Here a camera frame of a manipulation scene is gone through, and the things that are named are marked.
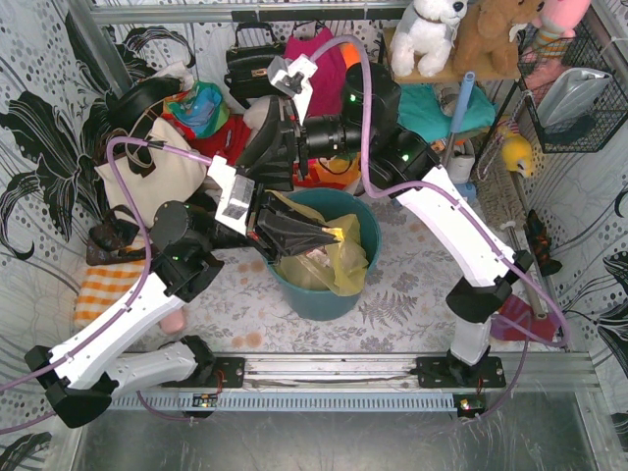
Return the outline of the yellow plastic trash bag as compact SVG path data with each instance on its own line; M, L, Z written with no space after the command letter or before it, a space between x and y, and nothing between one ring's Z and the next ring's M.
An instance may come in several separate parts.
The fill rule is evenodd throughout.
M368 207L344 191L329 188L306 189L279 197L305 216L331 228L342 228L343 242L322 246L330 256L329 266L301 254L282 258L272 270L297 288L340 297L359 294L364 289L367 271L374 264L381 235Z

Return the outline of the teal plastic trash bin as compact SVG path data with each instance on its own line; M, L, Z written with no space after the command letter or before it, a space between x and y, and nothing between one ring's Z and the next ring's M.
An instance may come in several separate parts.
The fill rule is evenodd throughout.
M348 313L366 289L382 247L382 231L366 203L337 189L311 188L286 202L345 230L346 240L268 264L288 306L307 320L331 321Z

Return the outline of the light blue floor squeegee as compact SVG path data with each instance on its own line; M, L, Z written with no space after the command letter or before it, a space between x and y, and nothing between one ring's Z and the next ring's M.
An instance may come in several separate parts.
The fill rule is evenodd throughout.
M460 90L455 103L454 113L452 115L449 127L449 134L446 140L445 153L441 159L441 163L444 168L448 157L452 154L456 134L460 131L465 113L467 111L468 102L473 90L474 83L475 73L472 71L467 72L460 83ZM467 185L467 183L453 184L456 186Z

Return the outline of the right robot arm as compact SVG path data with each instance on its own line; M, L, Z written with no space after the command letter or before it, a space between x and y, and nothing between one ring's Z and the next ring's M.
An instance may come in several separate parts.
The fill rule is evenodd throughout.
M369 185L415 214L463 273L445 299L456 324L446 356L436 361L434 380L460 386L487 380L497 369L490 355L491 318L531 266L530 253L496 238L463 200L427 142L398 123L401 87L384 66L351 66L340 112L310 117L309 80L316 71L306 56L270 63L264 75L272 88L268 114L237 165L267 189L292 191L315 158L367 157L360 169Z

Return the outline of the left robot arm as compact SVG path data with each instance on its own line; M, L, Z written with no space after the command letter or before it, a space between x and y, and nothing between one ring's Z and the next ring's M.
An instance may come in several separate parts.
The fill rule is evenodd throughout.
M71 429L93 421L126 393L223 383L215 354L198 336L149 353L126 353L154 325L210 287L224 266L214 250L252 246L277 262L342 243L347 231L259 188L224 196L211 211L167 201L147 236L147 264L127 293L70 339L54 347L37 345L25 356L53 411Z

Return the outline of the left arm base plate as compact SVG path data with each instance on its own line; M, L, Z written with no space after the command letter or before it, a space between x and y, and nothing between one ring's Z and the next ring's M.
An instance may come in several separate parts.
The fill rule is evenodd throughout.
M163 383L161 387L240 389L243 385L244 370L244 357L219 356L211 370L205 368L184 380Z

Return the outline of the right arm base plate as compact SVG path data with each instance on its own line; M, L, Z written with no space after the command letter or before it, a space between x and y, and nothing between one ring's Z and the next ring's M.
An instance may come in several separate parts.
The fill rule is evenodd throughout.
M500 389L506 386L501 360L488 356L469 366L455 357L417 357L410 374L423 389Z

